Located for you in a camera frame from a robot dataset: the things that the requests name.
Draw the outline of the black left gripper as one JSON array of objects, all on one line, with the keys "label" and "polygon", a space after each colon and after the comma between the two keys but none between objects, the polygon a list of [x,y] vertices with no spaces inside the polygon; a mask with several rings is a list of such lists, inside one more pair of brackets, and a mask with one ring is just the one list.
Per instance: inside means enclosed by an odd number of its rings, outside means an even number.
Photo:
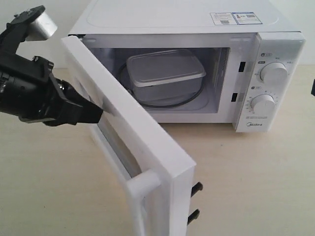
[{"label": "black left gripper", "polygon": [[98,123],[103,109],[84,98],[67,81],[57,79],[54,64],[42,57],[0,61],[0,111],[25,123],[47,126]]}]

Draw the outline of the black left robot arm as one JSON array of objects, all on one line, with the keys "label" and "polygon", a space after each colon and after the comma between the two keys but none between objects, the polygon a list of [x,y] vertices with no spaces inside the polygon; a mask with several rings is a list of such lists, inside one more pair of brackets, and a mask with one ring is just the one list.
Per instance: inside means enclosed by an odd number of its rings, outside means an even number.
[{"label": "black left robot arm", "polygon": [[17,17],[0,35],[0,111],[25,123],[42,122],[51,127],[98,123],[103,110],[70,83],[56,78],[52,62],[16,54],[33,21],[34,17]]}]

